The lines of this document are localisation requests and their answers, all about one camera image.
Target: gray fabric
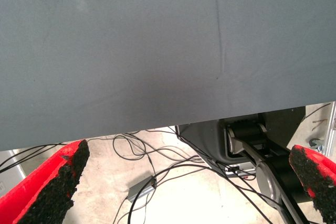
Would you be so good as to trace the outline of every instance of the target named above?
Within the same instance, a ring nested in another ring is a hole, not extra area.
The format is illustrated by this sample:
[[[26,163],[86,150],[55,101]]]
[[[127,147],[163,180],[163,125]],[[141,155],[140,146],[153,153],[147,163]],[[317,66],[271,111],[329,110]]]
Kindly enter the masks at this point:
[[[0,150],[336,99],[336,0],[0,0]]]

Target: small gray box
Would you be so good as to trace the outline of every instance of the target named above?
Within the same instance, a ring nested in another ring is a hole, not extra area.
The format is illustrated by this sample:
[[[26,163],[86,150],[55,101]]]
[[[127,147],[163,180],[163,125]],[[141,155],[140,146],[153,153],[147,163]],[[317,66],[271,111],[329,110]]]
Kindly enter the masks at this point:
[[[129,191],[128,191],[128,197],[127,199],[130,202],[133,202],[141,188],[145,185],[146,187],[141,191],[140,195],[138,198],[141,198],[147,194],[149,194],[151,191],[156,189],[156,178],[153,176],[150,176],[148,178],[145,178],[143,181],[137,183],[136,185],[132,186]]]

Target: red plastic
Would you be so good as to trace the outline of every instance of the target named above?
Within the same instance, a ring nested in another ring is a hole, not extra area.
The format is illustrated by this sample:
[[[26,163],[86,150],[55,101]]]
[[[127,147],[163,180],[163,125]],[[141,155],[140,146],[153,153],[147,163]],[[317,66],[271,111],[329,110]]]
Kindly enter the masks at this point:
[[[2,224],[17,223],[20,220],[41,190],[58,176],[59,169],[66,164],[72,164],[72,157],[81,141],[64,146],[0,198],[0,221]]]

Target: black rubber padding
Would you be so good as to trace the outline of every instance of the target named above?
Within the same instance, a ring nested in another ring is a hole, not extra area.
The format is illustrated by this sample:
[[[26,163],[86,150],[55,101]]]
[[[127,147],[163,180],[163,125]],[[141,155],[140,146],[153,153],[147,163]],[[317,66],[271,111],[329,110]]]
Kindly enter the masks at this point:
[[[307,158],[304,149],[293,148],[289,161],[298,175],[305,191],[310,188],[315,197],[312,198],[315,209],[318,209],[325,223],[336,223],[336,188],[333,180],[323,177],[317,164]]]
[[[18,223],[62,224],[66,212],[73,206],[71,197],[76,191],[89,155],[88,144],[82,141],[73,156],[73,165],[67,164],[59,169],[58,176],[42,189]]]

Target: metal bar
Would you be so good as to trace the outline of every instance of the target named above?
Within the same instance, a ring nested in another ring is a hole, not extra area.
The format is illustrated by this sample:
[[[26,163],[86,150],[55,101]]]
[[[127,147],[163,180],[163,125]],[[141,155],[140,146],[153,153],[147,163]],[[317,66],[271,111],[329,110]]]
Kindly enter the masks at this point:
[[[336,102],[331,103],[330,117],[328,119],[327,131],[324,138],[324,148],[322,153],[324,156],[330,157],[332,155],[332,150],[334,142],[336,141],[335,137],[335,118],[336,118]]]

